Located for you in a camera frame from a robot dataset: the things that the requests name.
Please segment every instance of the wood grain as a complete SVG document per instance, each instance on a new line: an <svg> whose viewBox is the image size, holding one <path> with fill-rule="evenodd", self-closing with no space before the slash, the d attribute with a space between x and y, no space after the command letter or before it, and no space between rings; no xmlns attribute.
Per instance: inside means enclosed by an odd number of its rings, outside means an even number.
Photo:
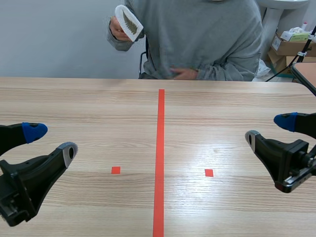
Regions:
<svg viewBox="0 0 316 237"><path fill-rule="evenodd" d="M314 236L316 179L292 194L274 188L244 139L308 136L273 123L315 113L296 83L0 78L0 123L44 122L41 140L1 158L18 163L73 141L79 153L36 218L0 237L150 237L158 90L165 89L165 236ZM121 166L121 175L111 175ZM213 169L206 178L204 169Z"/></svg>

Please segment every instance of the chair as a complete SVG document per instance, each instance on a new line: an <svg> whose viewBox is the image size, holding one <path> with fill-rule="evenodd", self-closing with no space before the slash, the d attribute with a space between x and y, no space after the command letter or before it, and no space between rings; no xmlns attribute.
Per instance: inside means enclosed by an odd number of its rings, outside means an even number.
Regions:
<svg viewBox="0 0 316 237"><path fill-rule="evenodd" d="M139 62L139 77L140 75L142 74L142 66L143 66L143 56L144 54L146 54L146 57L148 59L148 56L149 56L149 44L148 44L148 40L146 38L146 51L143 52L141 55L140 55L140 62Z"/></svg>

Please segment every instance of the red tape line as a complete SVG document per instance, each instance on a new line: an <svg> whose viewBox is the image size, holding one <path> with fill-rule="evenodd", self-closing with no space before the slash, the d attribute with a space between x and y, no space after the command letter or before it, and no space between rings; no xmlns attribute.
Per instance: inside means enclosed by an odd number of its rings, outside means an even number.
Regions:
<svg viewBox="0 0 316 237"><path fill-rule="evenodd" d="M164 90L159 90L153 237L164 235Z"/></svg>

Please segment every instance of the blue fingertip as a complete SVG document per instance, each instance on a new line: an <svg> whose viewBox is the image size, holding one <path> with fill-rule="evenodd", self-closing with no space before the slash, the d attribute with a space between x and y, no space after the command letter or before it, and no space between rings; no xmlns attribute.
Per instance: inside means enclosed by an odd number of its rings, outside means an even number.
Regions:
<svg viewBox="0 0 316 237"><path fill-rule="evenodd" d="M297 113L291 113L288 116L277 115L275 117L275 123L285 130L295 132L296 117Z"/></svg>
<svg viewBox="0 0 316 237"><path fill-rule="evenodd" d="M38 123L36 127L32 127L28 122L22 123L22 129L26 143L32 143L42 138L48 131L45 124Z"/></svg>

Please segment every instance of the white card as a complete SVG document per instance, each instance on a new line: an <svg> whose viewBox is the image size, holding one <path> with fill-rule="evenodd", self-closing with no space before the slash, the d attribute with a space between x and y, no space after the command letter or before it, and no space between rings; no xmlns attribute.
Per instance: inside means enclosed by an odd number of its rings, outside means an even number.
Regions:
<svg viewBox="0 0 316 237"><path fill-rule="evenodd" d="M115 16L120 26L127 36L135 42L139 34L144 29L136 16L124 5L119 5L115 9Z"/></svg>

